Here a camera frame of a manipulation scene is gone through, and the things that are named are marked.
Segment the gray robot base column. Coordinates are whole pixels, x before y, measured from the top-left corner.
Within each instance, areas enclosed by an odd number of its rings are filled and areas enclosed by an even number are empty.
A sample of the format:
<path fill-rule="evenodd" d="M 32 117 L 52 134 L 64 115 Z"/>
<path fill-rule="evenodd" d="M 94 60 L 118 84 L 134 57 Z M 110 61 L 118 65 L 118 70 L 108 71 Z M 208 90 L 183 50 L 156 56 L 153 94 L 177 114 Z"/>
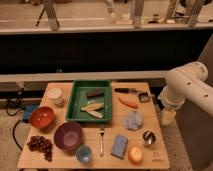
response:
<path fill-rule="evenodd" d="M 206 83 L 213 87 L 213 34 L 198 60 L 208 69 Z M 213 171 L 213 117 L 186 100 L 176 116 L 192 171 Z"/>

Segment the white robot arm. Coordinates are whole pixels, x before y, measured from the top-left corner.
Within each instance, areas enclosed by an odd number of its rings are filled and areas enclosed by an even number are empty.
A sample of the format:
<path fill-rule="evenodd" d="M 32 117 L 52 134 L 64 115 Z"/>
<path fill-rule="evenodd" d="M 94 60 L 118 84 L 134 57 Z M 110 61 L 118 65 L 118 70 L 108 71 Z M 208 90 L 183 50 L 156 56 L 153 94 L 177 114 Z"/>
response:
<path fill-rule="evenodd" d="M 169 70 L 166 86 L 158 96 L 169 110 L 178 110 L 188 99 L 213 116 L 213 87 L 205 83 L 208 69 L 201 62 L 190 62 Z"/>

